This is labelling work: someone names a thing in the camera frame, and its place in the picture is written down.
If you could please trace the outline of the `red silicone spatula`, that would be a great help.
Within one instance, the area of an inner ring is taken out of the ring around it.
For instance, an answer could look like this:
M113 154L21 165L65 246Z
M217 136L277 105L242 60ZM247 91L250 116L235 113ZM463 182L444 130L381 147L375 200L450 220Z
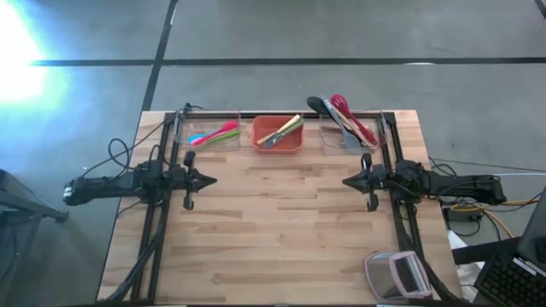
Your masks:
M237 121L229 121L229 122L223 124L223 126L219 130L230 130L230 131L239 130L239 123ZM207 138L203 138L203 139L200 139L200 140L205 142L205 141L207 141L209 139L212 139L213 137L215 137L215 136L209 136Z

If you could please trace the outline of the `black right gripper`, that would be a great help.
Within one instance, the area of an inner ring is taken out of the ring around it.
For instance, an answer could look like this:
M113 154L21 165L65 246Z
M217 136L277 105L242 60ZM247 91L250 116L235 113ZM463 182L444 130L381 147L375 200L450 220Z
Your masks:
M363 192L363 185L361 183L364 180L365 194L369 195L367 203L367 209L369 212L376 211L380 202L379 197L375 193L376 189L393 191L393 186L390 183L391 172L381 164L372 164L372 157L369 153L364 153L361 158L362 173L358 173L351 177L347 177L342 180L342 183L347 187L357 190L359 193Z

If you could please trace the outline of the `black floor stand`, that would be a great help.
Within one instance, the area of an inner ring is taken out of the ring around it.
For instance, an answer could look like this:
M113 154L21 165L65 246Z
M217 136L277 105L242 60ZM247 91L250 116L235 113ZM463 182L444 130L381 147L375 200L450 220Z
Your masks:
M0 307L9 295L21 259L27 254L39 222L64 222L68 213L48 205L9 172L0 169Z

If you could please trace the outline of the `tan-handled table knife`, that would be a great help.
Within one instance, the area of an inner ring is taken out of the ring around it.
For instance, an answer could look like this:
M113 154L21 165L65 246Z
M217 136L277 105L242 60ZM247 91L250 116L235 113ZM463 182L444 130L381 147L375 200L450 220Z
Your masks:
M264 136L261 139L258 139L256 143L258 145L261 145L261 144L265 143L268 139L272 138L273 136L276 136L277 134L281 134L282 132L284 132L284 131L281 130L281 131L275 131L273 133L270 133L269 135Z

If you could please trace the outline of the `wooden slotted spatula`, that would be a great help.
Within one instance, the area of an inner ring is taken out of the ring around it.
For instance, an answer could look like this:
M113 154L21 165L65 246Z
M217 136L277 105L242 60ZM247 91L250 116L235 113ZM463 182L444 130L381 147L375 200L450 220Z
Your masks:
M359 141L361 142L361 144L364 146L364 147L368 147L369 144L365 138L365 136L363 135L363 133L359 130L359 128L357 127L356 124L354 124L351 120L349 120L340 110L338 110L337 108L334 108L334 111L336 112L336 114L338 115L338 117L341 119L343 125L348 129L350 130L358 139Z

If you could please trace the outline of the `green silicone spatula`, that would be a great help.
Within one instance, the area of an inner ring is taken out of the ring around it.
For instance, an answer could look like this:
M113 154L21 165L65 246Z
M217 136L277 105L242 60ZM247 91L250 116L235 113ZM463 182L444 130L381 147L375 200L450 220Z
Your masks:
M213 144L215 142L220 142L220 141L228 140L228 139L231 139L233 137L239 136L240 133L241 133L240 130L233 130L231 132L227 132L225 134L222 134L221 136L215 136L212 139L209 139L209 140L201 143L200 145L197 145L196 148L205 148L208 145L211 145L211 144Z

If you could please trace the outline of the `teal silicone spatula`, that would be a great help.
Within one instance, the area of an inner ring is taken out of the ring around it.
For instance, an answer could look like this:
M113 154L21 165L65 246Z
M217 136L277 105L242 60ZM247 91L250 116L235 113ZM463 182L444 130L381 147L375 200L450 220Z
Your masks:
M196 134L196 135L193 135L191 136L188 141L190 144L193 144L197 141L199 141L200 139L203 139L203 138L207 138L209 136L220 136L222 134L225 134L227 132L230 132L230 130L214 130L214 131L209 131L207 133L204 133L204 134Z

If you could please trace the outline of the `red slotted spoon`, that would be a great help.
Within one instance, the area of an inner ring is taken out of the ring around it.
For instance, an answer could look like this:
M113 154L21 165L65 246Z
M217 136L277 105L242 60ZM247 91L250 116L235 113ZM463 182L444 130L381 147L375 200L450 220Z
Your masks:
M375 146L378 144L378 140L376 139L374 132L358 120L356 115L350 110L348 101L344 96L340 94L333 94L330 97L330 102L334 105L335 108L340 110L349 120L357 125L359 130L365 136L369 145Z

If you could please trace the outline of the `clear plastic bin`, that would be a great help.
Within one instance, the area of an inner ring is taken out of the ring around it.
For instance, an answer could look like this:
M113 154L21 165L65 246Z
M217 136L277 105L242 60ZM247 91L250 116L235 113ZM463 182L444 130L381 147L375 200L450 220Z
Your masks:
M209 131L220 129L223 124L229 121L237 121L239 130L242 130L241 117L239 113L196 113L183 114L182 111L175 113L174 140L184 150L206 151L206 150L229 150L239 147L239 136L228 140L215 142L205 148L192 148L188 139L196 134L204 134Z
M361 155L373 154L390 141L390 129L383 113L357 113L357 119L366 128L372 130L377 145L372 145L366 139L359 148L347 147L341 128L327 115L319 115L319 135L322 139L322 151L326 155Z

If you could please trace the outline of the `orange-handled table knife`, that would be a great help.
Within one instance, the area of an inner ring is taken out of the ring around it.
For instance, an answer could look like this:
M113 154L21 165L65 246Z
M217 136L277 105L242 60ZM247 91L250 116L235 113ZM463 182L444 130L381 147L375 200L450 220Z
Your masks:
M271 148L275 146L284 136L286 136L287 134L291 132L292 132L292 129L287 129L281 134L277 134L276 136L273 136L272 138L268 139L265 143L261 145L263 145L265 148Z

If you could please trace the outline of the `pink box grater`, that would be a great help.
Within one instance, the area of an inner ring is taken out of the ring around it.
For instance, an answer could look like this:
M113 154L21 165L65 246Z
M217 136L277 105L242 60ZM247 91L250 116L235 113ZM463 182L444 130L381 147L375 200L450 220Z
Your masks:
M374 252L365 258L363 267L372 293L381 302L433 294L422 262L413 251Z

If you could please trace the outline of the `large black spoon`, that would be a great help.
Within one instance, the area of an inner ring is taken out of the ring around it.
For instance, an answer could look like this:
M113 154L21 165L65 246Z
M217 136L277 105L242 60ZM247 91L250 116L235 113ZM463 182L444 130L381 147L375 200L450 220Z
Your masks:
M333 105L329 101L324 101L322 98L317 96L309 96L306 98L306 103L318 114L328 115L339 127L343 126Z

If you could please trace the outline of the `cream-handled table knife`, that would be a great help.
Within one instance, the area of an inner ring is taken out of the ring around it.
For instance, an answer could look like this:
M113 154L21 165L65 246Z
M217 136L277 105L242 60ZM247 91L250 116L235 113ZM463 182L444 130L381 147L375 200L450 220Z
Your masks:
M284 130L288 129L289 127L291 127L292 125L295 125L299 120L300 120L301 116L300 115L295 115L294 117L292 117L285 125L283 125L281 128L279 128L277 131L269 134L265 140L268 140L269 138L273 137L274 135L276 134L279 134L279 133L282 133Z

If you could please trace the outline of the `blue-grey silicone spoon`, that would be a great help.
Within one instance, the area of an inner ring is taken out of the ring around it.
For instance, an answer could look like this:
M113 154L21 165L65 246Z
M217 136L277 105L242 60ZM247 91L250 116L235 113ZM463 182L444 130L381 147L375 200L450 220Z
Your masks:
M357 151L361 147L361 142L359 141L359 139L347 131L337 112L334 110L334 106L328 98L322 96L322 103L328 110L328 113L332 117L333 121L340 127L345 148L348 151Z

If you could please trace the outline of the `black power box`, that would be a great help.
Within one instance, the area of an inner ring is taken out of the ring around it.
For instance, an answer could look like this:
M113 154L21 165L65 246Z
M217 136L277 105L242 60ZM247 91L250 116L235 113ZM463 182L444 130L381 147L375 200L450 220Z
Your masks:
M442 209L444 219L446 222L471 222L473 213L466 211L452 211L450 208L445 207Z

